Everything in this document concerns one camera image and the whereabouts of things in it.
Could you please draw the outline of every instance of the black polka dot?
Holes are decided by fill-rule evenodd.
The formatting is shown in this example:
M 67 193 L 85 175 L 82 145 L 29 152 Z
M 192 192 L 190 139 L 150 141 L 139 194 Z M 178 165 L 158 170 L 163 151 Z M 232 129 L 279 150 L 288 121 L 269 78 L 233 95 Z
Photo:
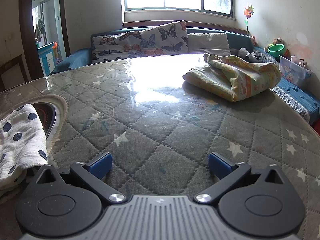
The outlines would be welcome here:
M 4 159 L 5 156 L 6 156 L 5 153 L 1 156 L 0 163 L 3 161 L 3 159 Z
M 24 107 L 24 106 L 20 106 L 20 107 L 17 109 L 17 111 L 20 111 L 23 107 Z
M 12 125 L 9 122 L 6 122 L 3 126 L 3 131 L 4 132 L 9 132 L 11 129 Z
M 19 141 L 22 137 L 22 132 L 18 132 L 13 136 L 14 141 Z
M 40 150 L 40 151 L 38 151 L 38 153 L 40 154 L 40 156 L 41 156 L 42 158 L 44 158 L 46 161 L 48 161 L 47 155 L 45 154 L 44 151 Z
M 14 169 L 15 169 L 16 166 L 17 166 L 17 164 L 15 164 L 14 166 L 12 166 L 12 167 L 10 168 L 8 174 L 11 174 L 11 173 L 14 171 Z
M 36 119 L 37 117 L 38 116 L 35 113 L 31 113 L 31 114 L 29 114 L 28 119 L 33 120 L 33 119 Z

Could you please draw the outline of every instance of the sofa backrest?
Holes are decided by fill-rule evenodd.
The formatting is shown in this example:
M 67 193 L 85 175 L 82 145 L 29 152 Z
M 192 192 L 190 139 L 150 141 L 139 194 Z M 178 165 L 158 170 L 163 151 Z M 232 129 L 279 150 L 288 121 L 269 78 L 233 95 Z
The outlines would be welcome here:
M 128 28 L 128 29 L 122 29 L 122 30 L 115 30 L 111 32 L 97 33 L 97 34 L 91 35 L 91 39 L 97 36 L 117 35 L 117 34 L 131 32 L 131 31 L 143 31 L 149 28 L 152 28 L 152 27 Z M 188 33 L 226 33 L 231 53 L 234 50 L 239 50 L 241 48 L 246 48 L 247 51 L 253 52 L 253 44 L 250 40 L 250 37 L 246 35 L 225 32 L 220 30 L 194 28 L 194 27 L 187 27 L 187 32 Z

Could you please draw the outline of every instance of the white cloth with black dots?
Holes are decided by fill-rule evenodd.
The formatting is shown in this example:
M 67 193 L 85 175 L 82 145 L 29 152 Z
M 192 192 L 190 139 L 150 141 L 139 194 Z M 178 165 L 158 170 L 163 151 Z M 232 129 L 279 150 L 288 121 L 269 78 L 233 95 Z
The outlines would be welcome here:
M 35 108 L 26 104 L 0 121 L 0 196 L 16 188 L 27 169 L 47 162 L 46 138 Z

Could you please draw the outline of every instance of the green bowl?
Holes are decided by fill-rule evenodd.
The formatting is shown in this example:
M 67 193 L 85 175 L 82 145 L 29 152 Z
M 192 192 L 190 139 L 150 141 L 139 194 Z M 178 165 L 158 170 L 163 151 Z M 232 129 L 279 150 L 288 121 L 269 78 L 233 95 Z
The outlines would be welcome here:
M 279 57 L 285 53 L 286 49 L 283 44 L 272 45 L 268 48 L 268 52 L 272 57 Z

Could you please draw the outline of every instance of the window frame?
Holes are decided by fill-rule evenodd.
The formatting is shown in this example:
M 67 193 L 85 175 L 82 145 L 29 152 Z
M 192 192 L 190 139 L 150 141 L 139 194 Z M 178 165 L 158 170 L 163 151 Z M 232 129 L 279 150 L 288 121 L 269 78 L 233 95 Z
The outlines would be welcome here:
M 216 12 L 216 11 L 210 11 L 204 9 L 204 0 L 201 0 L 201 10 L 199 9 L 190 9 L 190 8 L 178 8 L 178 7 L 167 7 L 165 6 L 165 0 L 164 0 L 164 6 L 163 7 L 142 7 L 142 8 L 128 8 L 127 7 L 127 0 L 124 0 L 124 11 L 137 11 L 137 10 L 157 10 L 157 9 L 168 9 L 168 10 L 184 10 L 184 11 L 195 11 L 195 12 L 205 12 L 205 13 L 211 13 L 211 14 L 217 14 L 217 15 L 223 15 L 227 17 L 233 17 L 233 0 L 230 0 L 230 14 Z

